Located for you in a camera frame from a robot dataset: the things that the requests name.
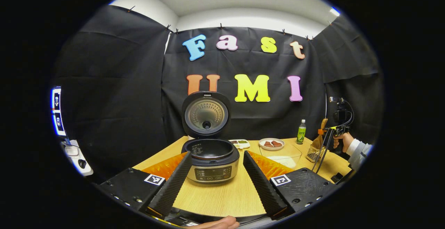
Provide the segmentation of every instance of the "white wall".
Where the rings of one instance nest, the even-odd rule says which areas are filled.
[[[164,3],[159,0],[114,0],[110,5],[116,5],[131,9],[135,12],[143,14],[163,26],[171,25],[170,30],[175,31],[178,16]]]
[[[179,18],[179,31],[222,26],[241,26],[270,29],[295,34],[300,37],[315,37],[329,23],[323,25],[308,18],[276,10],[259,8],[226,8],[207,10]]]

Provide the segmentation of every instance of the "finger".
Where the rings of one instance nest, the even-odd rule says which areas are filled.
[[[190,228],[190,229],[205,229],[205,228],[209,228],[209,227],[214,226],[214,225],[219,224],[219,223],[226,223],[227,225],[231,226],[235,222],[236,222],[236,218],[235,217],[227,216],[227,217],[224,217],[224,218],[222,218],[222,219],[220,219],[218,221],[206,222],[206,223],[199,224],[197,226],[188,226],[187,228]]]
[[[215,224],[214,226],[206,227],[206,229],[229,229],[229,225],[222,222],[219,224]]]
[[[233,225],[229,226],[228,229],[235,229],[235,228],[238,228],[239,226],[240,226],[240,223],[239,222],[235,222]]]

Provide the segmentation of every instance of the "rice cooker lid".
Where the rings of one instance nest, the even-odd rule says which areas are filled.
[[[198,91],[183,102],[183,127],[194,138],[220,137],[230,120],[229,99],[221,93]]]

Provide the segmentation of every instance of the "cable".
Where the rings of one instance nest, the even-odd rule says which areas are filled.
[[[326,85],[324,86],[324,118],[327,118],[327,92],[326,92]]]
[[[317,169],[317,172],[316,172],[316,173],[318,173],[318,171],[319,171],[320,168],[321,168],[321,164],[323,164],[324,156],[326,156],[326,154],[327,154],[327,148],[328,148],[328,146],[329,146],[329,143],[331,142],[331,138],[332,138],[332,132],[331,132],[331,134],[329,135],[329,139],[327,140],[327,145],[326,145],[326,148],[324,149],[323,157],[321,158],[320,165],[318,165],[318,169]]]
[[[267,217],[267,214],[265,214],[265,215],[263,215],[263,216],[261,216],[261,217],[259,217],[259,218],[256,218],[256,219],[253,219],[253,220],[250,220],[250,221],[246,221],[246,222],[240,223],[240,226],[243,226],[243,225],[245,225],[245,224],[253,223],[253,222],[258,221],[258,220],[260,220],[260,219],[263,219],[263,218],[265,218],[265,217]]]
[[[329,130],[327,131],[327,133],[328,133],[329,131],[331,131],[331,133],[332,133],[332,131],[335,131],[335,129],[329,128]],[[321,144],[320,151],[323,150],[323,145],[324,145],[324,142],[326,141],[327,133],[326,133],[326,136],[325,136],[324,139],[323,139],[323,143]],[[318,159],[319,159],[319,158],[320,158],[320,152],[318,152],[317,159],[315,160],[314,166],[312,167],[312,170],[311,170],[311,171],[314,171],[315,166],[317,165],[317,162],[318,162]]]
[[[349,103],[349,102],[347,102],[346,100],[345,100],[345,102],[349,105],[349,107],[351,107],[351,112],[353,112],[353,121],[354,121],[354,110],[353,110],[353,106]]]
[[[338,125],[338,126],[333,126],[333,127],[340,127],[340,126],[344,126],[344,125],[348,125],[348,124],[352,123],[351,119],[353,119],[353,116],[354,116],[354,114],[353,114],[353,113],[351,113],[350,111],[346,111],[346,112],[348,112],[348,113],[350,113],[350,114],[351,114],[351,117],[349,118],[349,120],[348,120],[348,121],[346,121],[345,123],[341,124],[341,125]]]
[[[75,147],[75,148],[80,148],[77,145],[73,145],[73,144],[67,144],[65,142],[61,142],[63,145],[65,145],[66,147]]]

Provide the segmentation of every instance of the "black curtain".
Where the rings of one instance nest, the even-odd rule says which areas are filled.
[[[100,9],[58,58],[62,118],[96,182],[167,146],[161,116],[162,61],[169,31],[137,12]]]
[[[366,38],[341,15],[315,37],[313,45],[327,96],[343,97],[353,106],[351,135],[365,143],[376,143],[385,107],[383,78]],[[327,126],[337,125],[333,118],[336,109],[335,104],[327,103]],[[348,158],[341,150],[342,143],[333,151]]]
[[[190,61],[183,42],[199,34],[206,39],[205,55]],[[238,41],[235,51],[219,50],[216,43],[222,35],[233,35]],[[276,53],[261,50],[261,38],[275,39]],[[303,46],[305,59],[298,59],[289,45],[297,41]],[[226,95],[232,106],[230,127],[225,139],[262,139],[296,137],[299,124],[306,120],[306,136],[314,139],[325,115],[325,87],[317,53],[311,41],[292,34],[247,28],[202,28],[172,34],[162,70],[162,106],[168,143],[186,135],[181,123],[181,106],[187,97],[187,75],[200,74],[200,90],[209,90],[208,74],[218,74],[218,92]],[[238,82],[236,74],[246,74],[252,83],[258,75],[269,76],[270,102],[235,102]],[[299,76],[300,102],[291,102],[288,76]]]

